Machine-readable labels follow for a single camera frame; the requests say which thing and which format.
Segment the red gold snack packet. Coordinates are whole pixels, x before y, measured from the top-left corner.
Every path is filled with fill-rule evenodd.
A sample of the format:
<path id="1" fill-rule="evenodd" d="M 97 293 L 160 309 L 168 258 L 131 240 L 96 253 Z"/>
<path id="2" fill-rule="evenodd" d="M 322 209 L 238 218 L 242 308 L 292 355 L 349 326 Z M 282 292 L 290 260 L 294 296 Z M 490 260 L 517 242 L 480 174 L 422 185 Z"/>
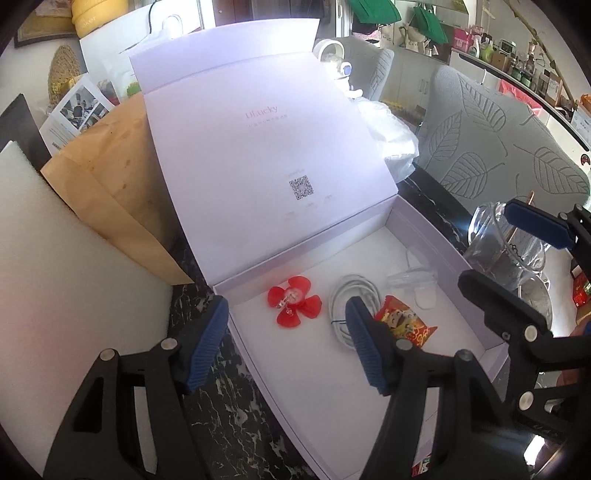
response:
<path id="1" fill-rule="evenodd" d="M 438 330 L 428 326 L 406 303 L 393 295 L 387 295 L 374 318 L 386 324 L 394 337 L 405 339 L 422 348 Z"/>

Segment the red plastic flower fan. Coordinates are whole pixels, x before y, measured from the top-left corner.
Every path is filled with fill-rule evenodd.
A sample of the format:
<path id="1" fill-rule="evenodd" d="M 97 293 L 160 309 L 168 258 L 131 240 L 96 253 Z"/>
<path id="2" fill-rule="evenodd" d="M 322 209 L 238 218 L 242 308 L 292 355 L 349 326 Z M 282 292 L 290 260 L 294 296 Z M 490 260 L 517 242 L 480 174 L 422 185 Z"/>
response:
<path id="1" fill-rule="evenodd" d="M 267 291 L 266 302 L 276 309 L 276 323 L 283 328 L 297 328 L 301 325 L 301 316 L 315 319 L 321 314 L 322 299 L 318 295 L 310 296 L 311 281 L 304 276 L 287 279 L 287 286 L 273 286 Z"/>

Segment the metal bowl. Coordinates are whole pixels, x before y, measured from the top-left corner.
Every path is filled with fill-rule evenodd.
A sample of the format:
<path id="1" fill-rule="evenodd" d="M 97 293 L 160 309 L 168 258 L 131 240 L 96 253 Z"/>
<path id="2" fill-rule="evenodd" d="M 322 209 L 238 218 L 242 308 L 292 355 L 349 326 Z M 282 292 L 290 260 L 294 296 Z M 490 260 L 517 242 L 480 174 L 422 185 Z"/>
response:
<path id="1" fill-rule="evenodd" d="M 518 297 L 541 313 L 548 328 L 552 327 L 553 309 L 546 284 L 539 278 L 533 277 L 525 281 L 517 289 Z"/>

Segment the grey leaf pattern chair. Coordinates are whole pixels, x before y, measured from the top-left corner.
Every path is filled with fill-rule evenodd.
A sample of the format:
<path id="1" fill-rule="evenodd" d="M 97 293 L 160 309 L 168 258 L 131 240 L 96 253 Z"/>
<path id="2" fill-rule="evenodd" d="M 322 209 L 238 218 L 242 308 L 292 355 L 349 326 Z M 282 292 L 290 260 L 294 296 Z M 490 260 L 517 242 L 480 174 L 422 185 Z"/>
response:
<path id="1" fill-rule="evenodd" d="M 431 78 L 417 165 L 468 212 L 531 199 L 548 213 L 588 205 L 590 180 L 531 109 L 449 66 Z"/>

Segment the white foam board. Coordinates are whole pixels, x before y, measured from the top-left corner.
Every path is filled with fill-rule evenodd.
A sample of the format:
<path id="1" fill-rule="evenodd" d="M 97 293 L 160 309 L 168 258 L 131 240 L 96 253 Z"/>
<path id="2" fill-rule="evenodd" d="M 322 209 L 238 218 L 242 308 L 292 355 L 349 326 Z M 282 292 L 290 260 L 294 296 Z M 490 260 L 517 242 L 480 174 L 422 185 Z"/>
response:
<path id="1" fill-rule="evenodd" d="M 84 225 L 15 142 L 1 152 L 1 425 L 35 472 L 98 354 L 145 351 L 172 288 Z"/>

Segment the clear plastic bag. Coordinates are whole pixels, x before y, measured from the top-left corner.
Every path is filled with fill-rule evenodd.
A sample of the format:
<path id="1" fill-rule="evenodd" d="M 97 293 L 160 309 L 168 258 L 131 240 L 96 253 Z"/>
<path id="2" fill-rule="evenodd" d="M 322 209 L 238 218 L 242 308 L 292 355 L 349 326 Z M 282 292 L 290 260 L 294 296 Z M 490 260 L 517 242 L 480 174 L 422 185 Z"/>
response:
<path id="1" fill-rule="evenodd" d="M 414 160 L 420 155 L 417 136 L 385 103 L 360 97 L 352 104 L 369 129 L 394 182 L 406 180 L 415 171 Z"/>

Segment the white open gift box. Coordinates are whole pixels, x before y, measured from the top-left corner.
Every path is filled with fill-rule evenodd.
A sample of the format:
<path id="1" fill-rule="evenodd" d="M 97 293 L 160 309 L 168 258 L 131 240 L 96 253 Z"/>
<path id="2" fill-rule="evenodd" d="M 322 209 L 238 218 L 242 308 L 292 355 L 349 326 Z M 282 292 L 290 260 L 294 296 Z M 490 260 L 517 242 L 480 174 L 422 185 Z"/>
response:
<path id="1" fill-rule="evenodd" d="M 273 415 L 322 479 L 362 474 L 388 406 L 327 312 L 281 327 L 267 292 L 301 275 L 329 300 L 360 275 L 381 291 L 427 262 L 426 350 L 472 351 L 494 375 L 505 348 L 458 288 L 467 262 L 398 194 L 353 103 L 312 52 L 315 19 L 236 23 L 131 58 L 163 177 L 208 285 Z"/>

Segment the green tote bag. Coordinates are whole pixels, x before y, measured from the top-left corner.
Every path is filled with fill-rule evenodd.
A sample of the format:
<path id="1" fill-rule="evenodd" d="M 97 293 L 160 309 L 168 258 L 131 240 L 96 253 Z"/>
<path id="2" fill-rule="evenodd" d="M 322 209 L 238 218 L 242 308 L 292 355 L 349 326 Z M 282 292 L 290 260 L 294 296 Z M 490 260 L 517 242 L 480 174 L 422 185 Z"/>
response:
<path id="1" fill-rule="evenodd" d="M 353 15 L 363 24 L 388 25 L 401 21 L 402 16 L 391 0 L 349 0 Z"/>

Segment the white small appliance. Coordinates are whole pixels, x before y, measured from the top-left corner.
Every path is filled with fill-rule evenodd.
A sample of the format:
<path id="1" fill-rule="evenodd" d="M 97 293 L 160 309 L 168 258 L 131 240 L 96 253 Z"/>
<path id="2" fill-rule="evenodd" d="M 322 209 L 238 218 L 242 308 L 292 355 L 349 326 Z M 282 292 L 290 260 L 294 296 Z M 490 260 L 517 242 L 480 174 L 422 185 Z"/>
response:
<path id="1" fill-rule="evenodd" d="M 322 39 L 315 43 L 312 53 L 321 62 L 327 75 L 334 79 L 335 85 L 339 87 L 342 94 L 351 100 L 363 96 L 363 90 L 356 89 L 349 82 L 353 66 L 345 59 L 346 50 L 341 42 L 334 39 Z"/>

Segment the photo leaflet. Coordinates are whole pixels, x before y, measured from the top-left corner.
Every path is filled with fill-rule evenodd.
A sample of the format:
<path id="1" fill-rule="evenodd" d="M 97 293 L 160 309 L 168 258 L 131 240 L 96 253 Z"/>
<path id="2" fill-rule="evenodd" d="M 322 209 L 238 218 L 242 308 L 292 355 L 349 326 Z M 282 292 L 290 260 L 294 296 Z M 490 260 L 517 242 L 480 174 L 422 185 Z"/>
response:
<path id="1" fill-rule="evenodd" d="M 95 125 L 114 105 L 84 74 L 64 95 L 40 127 L 40 135 L 50 155 Z"/>

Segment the framed picture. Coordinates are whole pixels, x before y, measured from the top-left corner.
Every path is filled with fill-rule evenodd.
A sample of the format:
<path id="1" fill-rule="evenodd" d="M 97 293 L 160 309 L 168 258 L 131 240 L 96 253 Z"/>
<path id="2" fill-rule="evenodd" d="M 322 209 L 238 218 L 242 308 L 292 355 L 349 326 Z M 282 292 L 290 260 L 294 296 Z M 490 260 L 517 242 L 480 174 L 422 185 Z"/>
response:
<path id="1" fill-rule="evenodd" d="M 69 0 L 46 0 L 24 19 L 14 35 L 16 48 L 39 42 L 75 38 Z"/>

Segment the yellow pot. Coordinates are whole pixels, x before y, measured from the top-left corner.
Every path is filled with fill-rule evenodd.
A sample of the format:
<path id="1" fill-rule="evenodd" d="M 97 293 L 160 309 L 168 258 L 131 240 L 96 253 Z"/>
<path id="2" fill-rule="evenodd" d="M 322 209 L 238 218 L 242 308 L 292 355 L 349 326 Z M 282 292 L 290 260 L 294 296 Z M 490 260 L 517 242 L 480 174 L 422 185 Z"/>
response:
<path id="1" fill-rule="evenodd" d="M 79 38 L 85 37 L 127 12 L 127 0 L 73 0 L 71 2 L 72 24 Z"/>

